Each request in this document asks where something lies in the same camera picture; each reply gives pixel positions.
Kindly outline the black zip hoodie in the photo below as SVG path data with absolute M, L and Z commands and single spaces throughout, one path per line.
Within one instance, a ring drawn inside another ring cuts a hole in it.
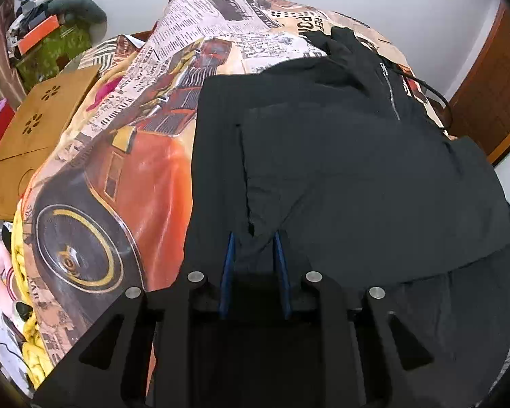
M 497 174 L 352 31 L 310 40 L 323 56 L 211 76 L 198 100 L 185 265 L 217 264 L 236 240 L 223 406 L 325 406 L 318 304 L 293 283 L 285 315 L 275 234 L 294 274 L 343 290 L 361 405 L 481 405 L 510 351 Z

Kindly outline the newspaper print bed cover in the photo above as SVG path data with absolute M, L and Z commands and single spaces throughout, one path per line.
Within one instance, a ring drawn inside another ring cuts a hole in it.
M 404 94 L 427 104 L 426 87 L 378 31 L 287 0 L 169 0 L 141 49 L 93 86 L 19 202 L 29 293 L 53 365 L 127 288 L 174 282 L 206 79 L 315 57 L 308 34 L 333 28 L 352 31 Z

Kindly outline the brown wooden lap desk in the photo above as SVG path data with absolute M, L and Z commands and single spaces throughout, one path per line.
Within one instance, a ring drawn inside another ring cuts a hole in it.
M 97 81 L 99 65 L 32 88 L 0 142 L 0 220 L 11 221 L 30 179 L 45 162 Z

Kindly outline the orange box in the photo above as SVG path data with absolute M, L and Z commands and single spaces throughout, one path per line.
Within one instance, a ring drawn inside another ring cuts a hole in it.
M 32 47 L 38 44 L 46 36 L 60 27 L 58 18 L 56 15 L 47 17 L 31 31 L 29 31 L 25 37 L 18 43 L 18 49 L 21 55 L 26 54 Z

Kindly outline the dark green pillow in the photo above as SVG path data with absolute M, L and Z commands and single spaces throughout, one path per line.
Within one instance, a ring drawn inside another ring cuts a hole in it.
M 106 12 L 93 0 L 52 0 L 46 14 L 56 16 L 62 24 L 82 21 L 89 25 L 105 23 Z

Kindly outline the brown wooden door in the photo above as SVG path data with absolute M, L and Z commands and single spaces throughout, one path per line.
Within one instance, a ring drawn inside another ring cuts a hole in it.
M 449 102 L 455 136 L 469 136 L 497 164 L 510 151 L 510 9 L 501 4 L 471 70 Z

